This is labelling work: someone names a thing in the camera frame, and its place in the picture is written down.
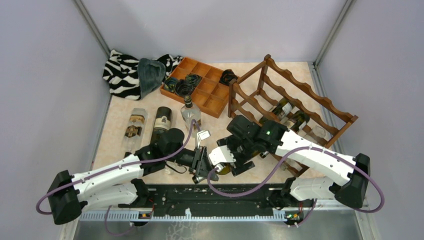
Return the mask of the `dark wine bottle front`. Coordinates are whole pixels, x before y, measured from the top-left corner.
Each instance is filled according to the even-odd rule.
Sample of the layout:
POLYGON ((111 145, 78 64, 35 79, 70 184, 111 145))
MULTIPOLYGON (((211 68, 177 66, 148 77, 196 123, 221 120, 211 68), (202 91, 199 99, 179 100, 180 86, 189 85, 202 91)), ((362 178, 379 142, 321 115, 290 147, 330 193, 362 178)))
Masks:
POLYGON ((288 100, 283 97, 278 104, 271 109, 271 113, 273 113, 278 121, 281 123, 282 120, 293 110, 295 107, 295 103, 293 101, 288 100))

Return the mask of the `wooden wine rack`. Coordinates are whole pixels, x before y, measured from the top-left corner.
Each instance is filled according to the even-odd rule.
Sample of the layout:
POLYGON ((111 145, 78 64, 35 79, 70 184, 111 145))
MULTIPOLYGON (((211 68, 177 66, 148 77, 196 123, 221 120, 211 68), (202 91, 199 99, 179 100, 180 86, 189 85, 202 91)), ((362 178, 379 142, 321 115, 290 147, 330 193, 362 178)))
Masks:
POLYGON ((328 97, 315 93, 308 83, 295 79, 290 70, 280 68, 270 54, 267 54, 262 62, 244 75, 231 79, 228 116, 235 118, 236 113, 243 114, 248 120, 259 125, 267 120, 285 123, 291 119, 293 122, 289 126, 298 125, 298 133, 326 148, 331 148, 358 119, 356 115, 337 109, 328 97), (269 69, 292 84, 296 90, 309 96, 320 107, 342 120, 344 125, 337 128, 326 123, 320 114, 308 109, 303 101, 293 97, 280 83, 277 84, 271 80, 268 75, 269 69), (255 73, 259 73, 257 88, 253 93, 246 94, 241 84, 255 73))

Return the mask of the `green wine bottle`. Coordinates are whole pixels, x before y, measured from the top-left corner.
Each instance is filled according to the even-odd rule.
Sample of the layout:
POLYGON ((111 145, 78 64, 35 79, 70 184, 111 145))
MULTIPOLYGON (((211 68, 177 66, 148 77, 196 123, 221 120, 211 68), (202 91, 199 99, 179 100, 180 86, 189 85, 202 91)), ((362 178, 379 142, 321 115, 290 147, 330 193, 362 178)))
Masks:
MULTIPOLYGON (((265 125, 265 133, 268 136, 268 138, 271 138, 271 141, 276 141, 276 137, 278 134, 282 133, 282 127, 277 126, 276 123, 268 123, 271 122, 271 120, 267 119, 266 117, 262 117, 259 122, 263 125, 265 125)), ((298 111, 296 114, 294 114, 291 118, 283 122, 283 125, 290 130, 293 130, 294 132, 298 133, 307 123, 307 117, 304 113, 301 113, 298 111)))

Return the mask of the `dark wine bottle back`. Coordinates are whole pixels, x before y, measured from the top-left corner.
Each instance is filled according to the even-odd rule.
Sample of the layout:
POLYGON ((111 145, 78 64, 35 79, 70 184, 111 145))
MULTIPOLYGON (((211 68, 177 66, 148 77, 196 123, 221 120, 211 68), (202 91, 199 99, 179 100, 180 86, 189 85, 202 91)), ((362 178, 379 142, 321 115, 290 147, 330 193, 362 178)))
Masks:
POLYGON ((210 175, 210 180, 214 181, 214 182, 217 182, 219 180, 220 175, 226 175, 231 171, 231 167, 228 163, 219 164, 218 169, 215 169, 214 166, 211 166, 211 168, 212 168, 212 170, 209 172, 208 176, 210 175))

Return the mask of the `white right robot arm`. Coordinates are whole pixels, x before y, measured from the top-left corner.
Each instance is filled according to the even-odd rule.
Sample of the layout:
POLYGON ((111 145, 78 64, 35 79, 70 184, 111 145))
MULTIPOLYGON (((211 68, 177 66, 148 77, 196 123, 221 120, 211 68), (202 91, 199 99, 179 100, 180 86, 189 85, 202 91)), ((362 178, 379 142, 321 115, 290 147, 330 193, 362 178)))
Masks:
POLYGON ((218 147, 208 155, 218 171, 225 163, 240 164, 251 160, 256 153, 286 156, 323 174, 316 178, 289 179, 287 188, 281 192, 287 206, 309 199, 329 199, 353 209, 363 207, 371 168, 369 156, 334 152, 272 120, 258 125, 238 115, 226 129, 230 136, 220 139, 218 147))

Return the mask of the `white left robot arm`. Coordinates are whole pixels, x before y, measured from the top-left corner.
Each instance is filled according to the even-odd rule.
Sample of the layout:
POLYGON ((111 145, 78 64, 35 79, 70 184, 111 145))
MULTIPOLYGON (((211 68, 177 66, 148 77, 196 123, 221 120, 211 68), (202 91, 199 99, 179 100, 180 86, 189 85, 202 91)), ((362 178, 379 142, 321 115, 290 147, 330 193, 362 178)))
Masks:
POLYGON ((142 177, 164 169, 167 162, 186 166, 199 184, 207 178, 212 166, 207 147, 199 144, 193 150, 183 147, 184 133, 171 128, 159 139, 131 153, 124 159, 92 172, 59 172, 49 191, 48 202, 53 222, 63 225, 83 212, 118 206, 141 208, 150 200, 150 192, 142 177))

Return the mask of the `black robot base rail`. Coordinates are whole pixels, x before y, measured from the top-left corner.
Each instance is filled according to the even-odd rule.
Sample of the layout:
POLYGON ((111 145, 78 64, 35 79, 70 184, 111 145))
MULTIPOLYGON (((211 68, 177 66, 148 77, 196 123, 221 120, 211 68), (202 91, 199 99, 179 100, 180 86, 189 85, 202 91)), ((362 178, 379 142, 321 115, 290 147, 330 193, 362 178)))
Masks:
POLYGON ((315 201, 298 201, 283 192, 282 184, 266 184, 238 198, 216 194, 206 185, 153 185, 145 206, 91 210, 81 221, 130 222, 283 222, 298 225, 315 201))

